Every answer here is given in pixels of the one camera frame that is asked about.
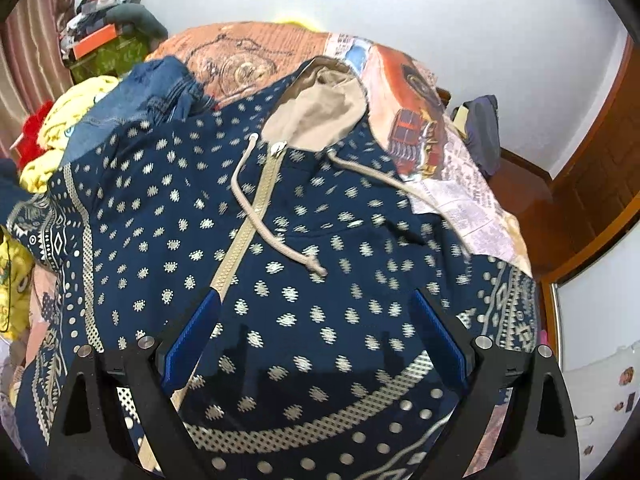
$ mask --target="yellow plush toy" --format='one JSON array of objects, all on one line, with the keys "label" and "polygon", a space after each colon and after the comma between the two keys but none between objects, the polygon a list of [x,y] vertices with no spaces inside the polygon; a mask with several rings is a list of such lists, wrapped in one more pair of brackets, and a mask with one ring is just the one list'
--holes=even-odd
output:
[{"label": "yellow plush toy", "polygon": [[0,335],[18,339],[29,327],[33,257],[0,226]]}]

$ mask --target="yellow clothing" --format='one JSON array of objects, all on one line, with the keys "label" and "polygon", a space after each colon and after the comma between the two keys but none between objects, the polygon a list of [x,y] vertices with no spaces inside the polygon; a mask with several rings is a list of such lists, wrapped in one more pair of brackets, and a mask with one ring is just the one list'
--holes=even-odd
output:
[{"label": "yellow clothing", "polygon": [[92,77],[71,87],[51,108],[38,133],[38,145],[47,153],[27,164],[20,185],[32,193],[44,193],[47,180],[60,166],[66,144],[78,121],[120,80],[109,75]]},{"label": "yellow clothing", "polygon": [[33,257],[27,249],[4,234],[0,243],[0,333],[15,340],[29,327]]}]

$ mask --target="zipper pull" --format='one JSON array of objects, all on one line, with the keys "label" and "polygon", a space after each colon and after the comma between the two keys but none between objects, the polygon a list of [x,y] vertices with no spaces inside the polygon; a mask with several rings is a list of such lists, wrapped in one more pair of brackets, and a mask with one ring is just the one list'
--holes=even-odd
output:
[{"label": "zipper pull", "polygon": [[271,156],[278,156],[287,147],[287,141],[281,140],[271,145]]}]

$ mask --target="wooden floor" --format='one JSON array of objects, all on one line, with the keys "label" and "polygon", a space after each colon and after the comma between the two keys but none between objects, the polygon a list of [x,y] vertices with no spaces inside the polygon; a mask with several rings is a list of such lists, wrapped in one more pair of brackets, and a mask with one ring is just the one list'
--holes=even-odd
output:
[{"label": "wooden floor", "polygon": [[542,178],[503,158],[489,186],[502,207],[520,222],[534,278],[575,254],[562,212]]}]

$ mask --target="white panel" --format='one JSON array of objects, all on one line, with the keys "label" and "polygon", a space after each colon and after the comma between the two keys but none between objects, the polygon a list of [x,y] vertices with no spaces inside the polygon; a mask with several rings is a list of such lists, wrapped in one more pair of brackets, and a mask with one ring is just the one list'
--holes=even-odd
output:
[{"label": "white panel", "polygon": [[450,108],[498,97],[502,145],[559,171],[600,109],[623,26],[606,0],[142,0],[171,34],[237,20],[306,18],[424,62]]},{"label": "white panel", "polygon": [[604,359],[640,336],[640,227],[558,287],[563,370]]}]

